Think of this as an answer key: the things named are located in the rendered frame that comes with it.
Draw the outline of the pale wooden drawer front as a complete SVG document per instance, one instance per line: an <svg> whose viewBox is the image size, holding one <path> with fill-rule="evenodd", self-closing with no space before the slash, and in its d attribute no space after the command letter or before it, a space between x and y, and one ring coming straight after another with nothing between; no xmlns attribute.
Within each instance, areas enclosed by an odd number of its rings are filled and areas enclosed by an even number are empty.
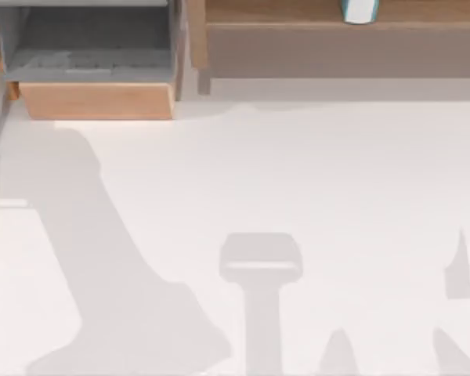
<svg viewBox="0 0 470 376"><path fill-rule="evenodd" d="M170 120L171 83L19 83L27 112L38 120Z"/></svg>

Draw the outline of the wooden open shelf unit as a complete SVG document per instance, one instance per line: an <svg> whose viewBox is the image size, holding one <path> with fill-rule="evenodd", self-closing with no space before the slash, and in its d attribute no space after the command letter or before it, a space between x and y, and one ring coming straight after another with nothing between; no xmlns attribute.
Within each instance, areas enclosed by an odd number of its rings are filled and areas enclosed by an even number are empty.
<svg viewBox="0 0 470 376"><path fill-rule="evenodd" d="M379 0L359 25L340 0L185 3L201 93L214 78L470 78L470 0Z"/></svg>

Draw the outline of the grey pulled-out drawer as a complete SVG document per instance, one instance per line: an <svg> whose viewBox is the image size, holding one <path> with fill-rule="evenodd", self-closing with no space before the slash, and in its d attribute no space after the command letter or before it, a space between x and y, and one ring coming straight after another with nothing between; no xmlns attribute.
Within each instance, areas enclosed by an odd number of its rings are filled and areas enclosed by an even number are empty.
<svg viewBox="0 0 470 376"><path fill-rule="evenodd" d="M181 0L0 0L5 77L19 82L167 82Z"/></svg>

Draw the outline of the white and teal cup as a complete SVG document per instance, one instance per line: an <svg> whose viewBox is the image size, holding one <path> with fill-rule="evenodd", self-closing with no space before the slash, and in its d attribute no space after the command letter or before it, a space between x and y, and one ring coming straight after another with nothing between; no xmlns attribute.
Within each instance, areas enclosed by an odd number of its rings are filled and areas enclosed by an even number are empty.
<svg viewBox="0 0 470 376"><path fill-rule="evenodd" d="M379 0L340 0L343 20L347 24L370 24L376 20Z"/></svg>

